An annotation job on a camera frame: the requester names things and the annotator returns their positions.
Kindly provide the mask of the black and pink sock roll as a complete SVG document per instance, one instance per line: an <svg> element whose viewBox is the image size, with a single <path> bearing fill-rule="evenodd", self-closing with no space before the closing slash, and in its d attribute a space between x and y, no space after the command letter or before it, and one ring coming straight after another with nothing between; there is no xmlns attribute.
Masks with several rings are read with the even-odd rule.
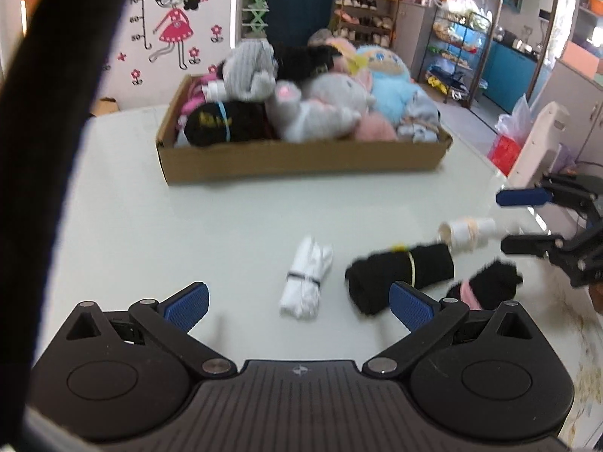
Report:
<svg viewBox="0 0 603 452"><path fill-rule="evenodd" d="M514 263L496 259L470 279L463 279L447 292L448 298L465 303L471 310L495 310L513 300L523 277Z"/></svg>

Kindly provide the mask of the white sock bundle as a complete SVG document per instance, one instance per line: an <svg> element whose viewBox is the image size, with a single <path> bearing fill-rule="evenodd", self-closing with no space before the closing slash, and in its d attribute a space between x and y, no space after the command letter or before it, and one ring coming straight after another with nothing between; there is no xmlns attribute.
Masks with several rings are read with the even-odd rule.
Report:
<svg viewBox="0 0 603 452"><path fill-rule="evenodd" d="M302 321L314 319L320 308L322 282L332 261L331 246L321 245L311 236L304 237L286 275L280 312Z"/></svg>

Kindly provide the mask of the black rolled sock yellow band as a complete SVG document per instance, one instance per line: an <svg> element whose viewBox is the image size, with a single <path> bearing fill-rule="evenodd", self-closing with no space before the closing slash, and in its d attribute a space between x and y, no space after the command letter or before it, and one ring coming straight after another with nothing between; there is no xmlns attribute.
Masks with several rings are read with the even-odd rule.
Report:
<svg viewBox="0 0 603 452"><path fill-rule="evenodd" d="M452 254L444 243L372 253L356 259L344 273L349 298L367 316L389 307L389 289L396 282L422 290L454 276Z"/></svg>

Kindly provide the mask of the white cream rolled sock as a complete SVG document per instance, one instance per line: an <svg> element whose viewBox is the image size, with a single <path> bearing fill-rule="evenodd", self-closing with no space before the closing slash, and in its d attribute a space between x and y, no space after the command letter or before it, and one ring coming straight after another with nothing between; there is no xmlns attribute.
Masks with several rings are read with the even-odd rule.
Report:
<svg viewBox="0 0 603 452"><path fill-rule="evenodd" d="M438 227L438 240L452 251L473 251L488 245L495 238L497 225L490 217L464 217L442 223Z"/></svg>

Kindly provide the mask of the red shopping bag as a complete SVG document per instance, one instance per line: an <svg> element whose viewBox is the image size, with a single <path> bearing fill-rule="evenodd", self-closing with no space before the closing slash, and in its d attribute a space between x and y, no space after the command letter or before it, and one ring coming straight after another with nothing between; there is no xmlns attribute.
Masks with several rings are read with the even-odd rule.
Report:
<svg viewBox="0 0 603 452"><path fill-rule="evenodd" d="M517 100L511 113L499 115L495 124L497 138L491 145L487 157L505 177L511 173L533 128L533 123L533 116L525 95Z"/></svg>

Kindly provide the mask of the cardboard tray box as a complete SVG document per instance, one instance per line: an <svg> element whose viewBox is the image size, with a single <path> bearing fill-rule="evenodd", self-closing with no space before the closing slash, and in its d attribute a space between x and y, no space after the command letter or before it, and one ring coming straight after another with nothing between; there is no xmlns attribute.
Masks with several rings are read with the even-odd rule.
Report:
<svg viewBox="0 0 603 452"><path fill-rule="evenodd" d="M208 147L178 146L177 118L193 76L184 76L156 134L158 160L169 185L296 174L434 170L453 145L443 128L436 143L256 141Z"/></svg>

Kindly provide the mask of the pink fluffy plush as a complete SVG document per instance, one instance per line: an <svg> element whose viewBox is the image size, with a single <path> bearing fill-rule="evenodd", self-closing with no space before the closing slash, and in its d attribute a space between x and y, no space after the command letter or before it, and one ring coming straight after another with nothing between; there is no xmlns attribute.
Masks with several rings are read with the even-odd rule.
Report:
<svg viewBox="0 0 603 452"><path fill-rule="evenodd" d="M392 142L398 139L392 124L380 113L363 115L353 132L353 138L360 142Z"/></svg>

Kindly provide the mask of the blue plush doll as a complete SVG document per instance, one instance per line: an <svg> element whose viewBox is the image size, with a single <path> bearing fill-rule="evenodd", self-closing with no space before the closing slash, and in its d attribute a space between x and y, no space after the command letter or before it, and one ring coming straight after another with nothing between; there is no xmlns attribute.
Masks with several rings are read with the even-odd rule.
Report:
<svg viewBox="0 0 603 452"><path fill-rule="evenodd" d="M371 72L374 109L392 125L402 122L439 125L441 114L435 101L412 81L399 55L376 45L359 47L357 55L367 60Z"/></svg>

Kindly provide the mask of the black sock roll in box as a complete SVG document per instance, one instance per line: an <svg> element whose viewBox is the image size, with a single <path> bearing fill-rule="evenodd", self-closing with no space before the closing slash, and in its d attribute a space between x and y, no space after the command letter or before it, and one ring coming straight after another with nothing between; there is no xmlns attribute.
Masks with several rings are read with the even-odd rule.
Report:
<svg viewBox="0 0 603 452"><path fill-rule="evenodd" d="M228 101L199 105L188 115L183 134L192 146L271 140L276 137L263 104Z"/></svg>

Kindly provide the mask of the grey plush mouse toy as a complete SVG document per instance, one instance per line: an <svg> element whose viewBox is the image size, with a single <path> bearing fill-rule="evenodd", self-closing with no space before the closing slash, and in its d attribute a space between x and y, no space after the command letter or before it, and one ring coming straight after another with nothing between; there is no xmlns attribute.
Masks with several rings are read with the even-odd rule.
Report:
<svg viewBox="0 0 603 452"><path fill-rule="evenodd" d="M282 141L304 143L349 135L375 102L358 79L326 72L300 85L279 81L265 106L269 123Z"/></svg>

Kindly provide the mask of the open cardboard box on floor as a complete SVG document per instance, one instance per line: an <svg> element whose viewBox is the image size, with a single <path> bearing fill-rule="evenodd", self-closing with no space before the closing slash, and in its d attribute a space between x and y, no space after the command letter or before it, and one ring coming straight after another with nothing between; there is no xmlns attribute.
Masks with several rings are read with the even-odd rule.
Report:
<svg viewBox="0 0 603 452"><path fill-rule="evenodd" d="M119 112L118 102L113 98L102 97L94 103L90 110L90 115L98 118L100 115L111 115L115 112Z"/></svg>

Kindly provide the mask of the wooden shoe rack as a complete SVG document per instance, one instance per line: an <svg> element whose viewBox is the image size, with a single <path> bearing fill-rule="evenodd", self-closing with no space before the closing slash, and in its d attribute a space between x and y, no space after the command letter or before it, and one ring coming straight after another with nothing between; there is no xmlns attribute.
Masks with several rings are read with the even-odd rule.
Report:
<svg viewBox="0 0 603 452"><path fill-rule="evenodd" d="M399 0L334 0L331 31L356 47L392 46Z"/></svg>

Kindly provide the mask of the grey sock bundle in box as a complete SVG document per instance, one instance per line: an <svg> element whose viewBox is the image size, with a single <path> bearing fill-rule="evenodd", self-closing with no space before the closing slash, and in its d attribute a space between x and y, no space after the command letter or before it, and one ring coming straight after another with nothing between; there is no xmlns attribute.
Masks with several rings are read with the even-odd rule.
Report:
<svg viewBox="0 0 603 452"><path fill-rule="evenodd" d="M240 41L224 62L222 76L229 100L259 103L274 92L278 63L266 39Z"/></svg>

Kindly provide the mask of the girl height chart sticker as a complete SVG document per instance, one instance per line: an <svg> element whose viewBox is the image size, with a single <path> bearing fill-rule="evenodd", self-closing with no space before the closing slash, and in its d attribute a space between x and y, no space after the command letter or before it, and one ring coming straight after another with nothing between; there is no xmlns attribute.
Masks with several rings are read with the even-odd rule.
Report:
<svg viewBox="0 0 603 452"><path fill-rule="evenodd" d="M153 0L164 12L162 18L151 29L151 34L158 38L158 49L148 56L150 63L157 62L165 55L176 53L178 67L187 70L185 44L194 36L188 13L199 10L204 0Z"/></svg>

